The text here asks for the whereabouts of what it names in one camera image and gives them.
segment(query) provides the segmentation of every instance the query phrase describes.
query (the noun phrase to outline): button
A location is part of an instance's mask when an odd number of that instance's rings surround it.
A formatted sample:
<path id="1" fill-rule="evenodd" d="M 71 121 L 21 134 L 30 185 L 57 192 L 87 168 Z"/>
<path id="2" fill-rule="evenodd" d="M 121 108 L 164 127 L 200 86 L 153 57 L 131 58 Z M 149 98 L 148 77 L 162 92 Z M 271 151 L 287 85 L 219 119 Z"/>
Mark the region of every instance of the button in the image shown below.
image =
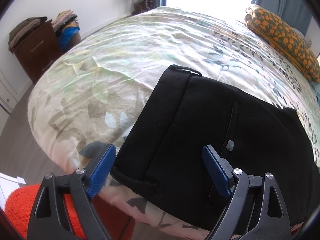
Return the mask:
<path id="1" fill-rule="evenodd" d="M 228 141 L 226 149 L 231 152 L 233 150 L 233 147 L 235 146 L 235 143 L 231 140 Z"/>

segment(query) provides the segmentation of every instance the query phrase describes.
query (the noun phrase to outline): drawer handle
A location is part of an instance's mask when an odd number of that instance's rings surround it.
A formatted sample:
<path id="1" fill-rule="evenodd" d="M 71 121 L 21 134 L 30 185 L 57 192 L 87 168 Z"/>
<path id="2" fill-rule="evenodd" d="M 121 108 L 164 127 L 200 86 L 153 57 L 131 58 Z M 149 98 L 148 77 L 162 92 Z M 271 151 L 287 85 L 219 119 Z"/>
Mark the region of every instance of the drawer handle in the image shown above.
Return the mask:
<path id="1" fill-rule="evenodd" d="M 48 67 L 50 67 L 50 65 L 52 64 L 53 60 L 49 62 L 49 64 L 47 66 L 45 66 L 42 71 L 46 70 Z"/>
<path id="2" fill-rule="evenodd" d="M 38 48 L 42 43 L 43 43 L 43 41 L 41 41 L 37 46 L 35 46 L 35 47 L 31 50 L 31 52 L 34 52 L 34 51 L 36 50 L 36 48 Z"/>

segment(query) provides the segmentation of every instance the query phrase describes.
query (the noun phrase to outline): blue cloth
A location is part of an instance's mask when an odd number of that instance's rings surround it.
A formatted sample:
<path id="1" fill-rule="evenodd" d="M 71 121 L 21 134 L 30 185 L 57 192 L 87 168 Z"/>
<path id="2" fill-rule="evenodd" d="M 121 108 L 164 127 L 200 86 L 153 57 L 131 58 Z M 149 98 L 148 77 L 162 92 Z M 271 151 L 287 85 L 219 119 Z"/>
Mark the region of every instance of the blue cloth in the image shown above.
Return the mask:
<path id="1" fill-rule="evenodd" d="M 65 30 L 63 30 L 61 36 L 58 39 L 58 43 L 60 44 L 63 51 L 66 50 L 67 44 L 71 40 L 72 36 L 78 33 L 79 30 L 79 27 L 68 27 Z"/>
<path id="2" fill-rule="evenodd" d="M 283 19 L 291 27 L 306 35 L 311 21 L 311 13 L 303 0 L 252 0 Z"/>

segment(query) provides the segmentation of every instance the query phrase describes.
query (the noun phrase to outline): white wall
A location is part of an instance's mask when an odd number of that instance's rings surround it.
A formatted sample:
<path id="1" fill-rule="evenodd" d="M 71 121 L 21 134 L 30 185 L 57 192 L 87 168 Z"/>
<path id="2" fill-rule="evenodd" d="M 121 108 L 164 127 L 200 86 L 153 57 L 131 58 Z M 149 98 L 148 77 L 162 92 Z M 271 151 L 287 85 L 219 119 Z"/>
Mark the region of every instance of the white wall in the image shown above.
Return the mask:
<path id="1" fill-rule="evenodd" d="M 306 34 L 306 38 L 312 40 L 312 45 L 310 49 L 313 51 L 316 57 L 320 53 L 320 28 L 316 20 L 312 17 L 309 29 Z"/>
<path id="2" fill-rule="evenodd" d="M 15 0 L 0 20 L 0 72 L 20 96 L 31 84 L 18 60 L 8 51 L 9 32 L 28 17 L 55 19 L 59 12 L 72 9 L 84 38 L 103 26 L 130 15 L 133 0 Z"/>

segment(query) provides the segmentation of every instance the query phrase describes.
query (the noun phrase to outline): black pants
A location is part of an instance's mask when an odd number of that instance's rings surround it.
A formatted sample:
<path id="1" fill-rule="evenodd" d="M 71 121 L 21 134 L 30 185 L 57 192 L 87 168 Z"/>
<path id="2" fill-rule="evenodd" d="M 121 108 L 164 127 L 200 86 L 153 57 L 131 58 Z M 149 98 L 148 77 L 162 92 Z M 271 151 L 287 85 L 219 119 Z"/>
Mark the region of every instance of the black pants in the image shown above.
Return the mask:
<path id="1" fill-rule="evenodd" d="M 292 226 L 319 203 L 319 170 L 294 109 L 175 65 L 161 76 L 111 175 L 167 213 L 211 230 L 227 201 L 204 166 L 207 144 L 246 174 L 274 174 Z"/>

